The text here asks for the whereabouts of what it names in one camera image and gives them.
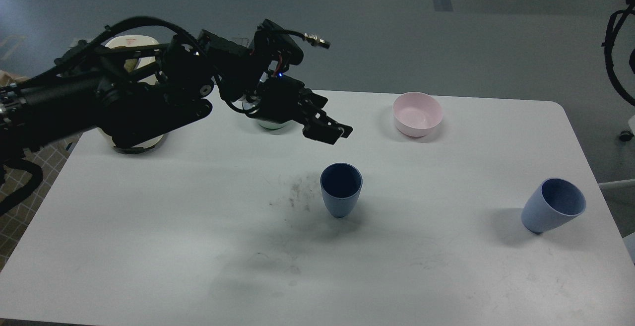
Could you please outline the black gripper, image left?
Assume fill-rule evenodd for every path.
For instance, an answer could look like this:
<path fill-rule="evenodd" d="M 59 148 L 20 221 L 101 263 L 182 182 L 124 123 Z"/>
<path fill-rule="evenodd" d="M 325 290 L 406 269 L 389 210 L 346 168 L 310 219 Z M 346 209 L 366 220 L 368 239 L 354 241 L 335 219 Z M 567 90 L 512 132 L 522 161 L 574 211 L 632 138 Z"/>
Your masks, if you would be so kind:
<path fill-rule="evenodd" d="M 334 145 L 348 138 L 353 127 L 339 123 L 323 111 L 327 98 L 313 92 L 301 81 L 288 75 L 261 82 L 246 116 L 251 119 L 283 124 L 295 121 L 303 125 L 303 136 Z"/>

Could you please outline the black robot arm, image left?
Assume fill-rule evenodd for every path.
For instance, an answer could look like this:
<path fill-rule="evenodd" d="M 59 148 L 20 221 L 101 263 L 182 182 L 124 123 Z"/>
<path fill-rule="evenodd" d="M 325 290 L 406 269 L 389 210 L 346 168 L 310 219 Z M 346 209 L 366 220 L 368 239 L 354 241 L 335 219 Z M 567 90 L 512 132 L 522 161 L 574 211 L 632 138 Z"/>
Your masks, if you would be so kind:
<path fill-rule="evenodd" d="M 236 113 L 295 121 L 311 140 L 334 144 L 352 127 L 327 116 L 327 98 L 287 75 L 304 53 L 293 37 L 327 40 L 265 19 L 248 47 L 150 16 L 124 19 L 81 41 L 54 68 L 1 89 L 1 161 L 98 128 L 123 148 L 206 118 L 214 88 Z"/>

